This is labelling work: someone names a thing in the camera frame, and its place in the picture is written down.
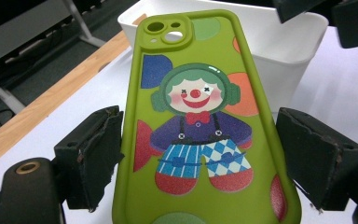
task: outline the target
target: bow tie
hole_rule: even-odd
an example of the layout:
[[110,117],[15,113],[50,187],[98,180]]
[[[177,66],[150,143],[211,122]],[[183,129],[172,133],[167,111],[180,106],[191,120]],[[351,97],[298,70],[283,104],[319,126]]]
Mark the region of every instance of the bow tie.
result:
[[188,124],[195,124],[197,121],[201,121],[202,123],[208,123],[209,117],[210,113],[208,111],[202,111],[200,113],[189,112],[186,114],[186,122]]

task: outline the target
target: clown illustration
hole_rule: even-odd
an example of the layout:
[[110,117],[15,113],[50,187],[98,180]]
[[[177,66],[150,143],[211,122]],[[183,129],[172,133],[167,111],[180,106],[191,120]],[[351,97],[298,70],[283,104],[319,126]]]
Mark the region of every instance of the clown illustration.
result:
[[221,111],[240,96],[240,88],[226,74],[207,64],[182,65],[162,79],[152,95],[153,107],[175,116],[150,137],[151,147],[163,152],[156,171],[159,189],[176,195],[190,192],[202,166],[222,191],[239,191],[251,183],[253,170],[241,149],[251,146],[252,129]]

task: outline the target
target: white table surface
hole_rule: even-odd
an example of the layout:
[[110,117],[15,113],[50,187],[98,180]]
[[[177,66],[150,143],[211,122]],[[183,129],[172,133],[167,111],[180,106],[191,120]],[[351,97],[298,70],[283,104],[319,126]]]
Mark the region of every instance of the white table surface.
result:
[[[0,158],[0,187],[4,172],[13,164],[35,157],[54,158],[54,146],[92,112],[110,105],[125,110],[131,69],[131,49],[125,50],[96,77],[59,106]],[[289,107],[304,111],[358,143],[358,48],[342,49],[337,32],[328,27],[324,39],[301,79]],[[94,213],[68,210],[68,224],[109,224],[116,176]],[[355,203],[345,212],[319,211],[299,192],[306,224],[350,224]]]

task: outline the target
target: clown face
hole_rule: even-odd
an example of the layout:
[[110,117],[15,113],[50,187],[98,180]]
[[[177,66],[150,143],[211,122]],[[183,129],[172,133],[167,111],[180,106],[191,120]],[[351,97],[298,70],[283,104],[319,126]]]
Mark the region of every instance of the clown face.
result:
[[172,86],[168,95],[171,97],[170,107],[183,113],[212,111],[223,103],[222,90],[217,84],[202,78],[184,79],[179,85]]

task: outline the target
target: wooden table edge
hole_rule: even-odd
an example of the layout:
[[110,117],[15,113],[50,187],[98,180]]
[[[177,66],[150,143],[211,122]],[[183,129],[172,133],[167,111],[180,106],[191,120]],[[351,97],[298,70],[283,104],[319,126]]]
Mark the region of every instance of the wooden table edge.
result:
[[3,125],[0,128],[0,157],[129,46],[121,31]]

